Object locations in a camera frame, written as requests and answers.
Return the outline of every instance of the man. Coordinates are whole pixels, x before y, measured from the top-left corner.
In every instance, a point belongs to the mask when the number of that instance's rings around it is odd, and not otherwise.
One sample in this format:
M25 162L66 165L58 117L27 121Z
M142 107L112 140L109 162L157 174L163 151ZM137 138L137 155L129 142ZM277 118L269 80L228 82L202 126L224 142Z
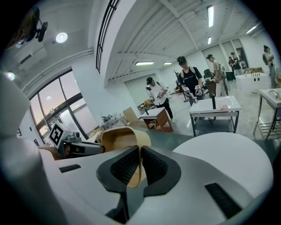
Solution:
M228 59L228 65L231 67L232 72L234 73L233 63L234 63L234 61L233 61L232 57L229 57L229 59Z
M274 56L270 53L270 48L266 45L263 46L263 51L264 51L264 57L266 60L264 60L265 62L267 61L267 66L269 68L269 75L270 75L270 81L271 81L271 87L275 88L276 84L275 84L275 68L274 68Z
M212 54L209 54L206 59L214 64L214 75L216 79L216 97L225 96L224 75L221 70L220 63L215 60Z
M185 87L188 87L190 90L191 98L197 97L198 100L202 100L204 95L196 96L195 87L199 85L199 89L202 90L202 75L196 67L191 67L187 65L187 60L184 56L180 56L177 58L177 63L183 69L180 74L177 76L179 83L181 84L182 89L184 90Z
M166 94L168 90L164 89L164 84L155 82L152 77L146 79L146 84L150 85L151 88L150 93L155 99L156 107L157 108L165 107L171 118L171 122L174 123L175 121L173 119L173 113L169 105L169 98L168 95Z
M234 69L234 75L238 76L238 75L243 75L243 71L241 69L241 66L239 65L240 60L235 57L234 52L231 53L232 56L232 60L233 60L233 69Z

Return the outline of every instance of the black t-shirt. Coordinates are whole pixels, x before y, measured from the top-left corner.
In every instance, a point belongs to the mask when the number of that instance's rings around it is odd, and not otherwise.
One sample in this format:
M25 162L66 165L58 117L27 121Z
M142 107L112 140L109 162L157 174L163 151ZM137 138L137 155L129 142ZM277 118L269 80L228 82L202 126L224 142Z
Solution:
M182 78L181 75L179 74L178 81L181 85L185 84L190 89L190 92L195 95L195 87L196 87L196 85L198 85L198 79L202 78L202 76L196 67L193 67L193 68L195 70L195 74L191 71L191 69L189 67L188 73L185 73L183 71L184 78Z
M236 57L236 58L233 58L233 61L234 61L234 65L233 65L233 68L234 69L241 69L241 66L239 65L239 60L238 60L238 58Z

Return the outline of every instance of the window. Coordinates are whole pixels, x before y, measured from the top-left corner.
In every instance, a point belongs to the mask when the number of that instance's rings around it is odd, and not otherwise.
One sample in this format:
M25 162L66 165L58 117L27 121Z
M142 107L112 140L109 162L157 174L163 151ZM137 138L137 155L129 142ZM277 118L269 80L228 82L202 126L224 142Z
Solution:
M88 137L92 135L93 130L98 126L98 123L91 114L84 99L80 99L77 102L70 105L71 110L75 118L77 119L81 128L85 131Z
M31 100L31 109L34 116L35 124L38 124L41 120L44 119L42 110L40 108L38 95L35 95Z
M53 143L49 140L49 135L50 135L50 130L47 125L44 125L40 130L39 130L41 136L43 137L44 142L48 146L54 146Z
M62 93L61 85L58 79L47 85L39 92L40 101L44 114L47 115L51 110L58 107L61 103L65 102Z
M36 129L43 142L49 146L53 146L49 135L55 122L63 123L70 130L79 132L83 141L98 127L72 71L43 87L30 101Z
M86 139L81 134L79 128L77 127L76 123L74 122L73 118L71 117L69 110L65 110L64 112L60 113L60 118L62 120L62 123L67 126L70 130L76 131L80 133L80 137L82 141L85 141Z
M70 99L74 95L80 93L73 71L70 71L67 74L61 76L60 80L66 99Z

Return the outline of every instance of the shelf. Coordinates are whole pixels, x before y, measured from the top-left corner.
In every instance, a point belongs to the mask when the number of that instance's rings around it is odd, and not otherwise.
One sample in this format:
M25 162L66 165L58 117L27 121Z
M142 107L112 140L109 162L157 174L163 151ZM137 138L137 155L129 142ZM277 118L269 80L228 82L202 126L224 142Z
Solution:
M195 129L200 131L233 132L231 120L198 120Z

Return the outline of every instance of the white table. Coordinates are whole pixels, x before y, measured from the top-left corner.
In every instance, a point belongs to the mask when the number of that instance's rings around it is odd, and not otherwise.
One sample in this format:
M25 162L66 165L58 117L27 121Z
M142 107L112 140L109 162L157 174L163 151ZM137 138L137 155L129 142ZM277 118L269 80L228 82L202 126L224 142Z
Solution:
M174 152L210 163L254 198L273 184L273 170L265 152L251 139L239 134L205 134L181 144Z
M269 75L265 73L248 73L236 76L237 89L244 94L270 88Z
M142 115L138 115L139 118L142 118L148 127L148 129L154 129L159 125L161 127L162 131L165 132L172 132L173 127L172 124L168 118L167 112L164 107L162 108L156 108L156 109L150 109L148 110L148 114L145 112ZM170 127L165 127L164 125L166 123L169 123Z
M212 100L204 99L193 104L189 113L192 123L193 135L196 137L195 130L199 131L215 131L215 132L236 132L239 111L242 107L234 96L226 96L215 98L216 109L213 109ZM222 105L227 105L227 109L222 109ZM205 117L230 117L223 120L197 120L196 118Z

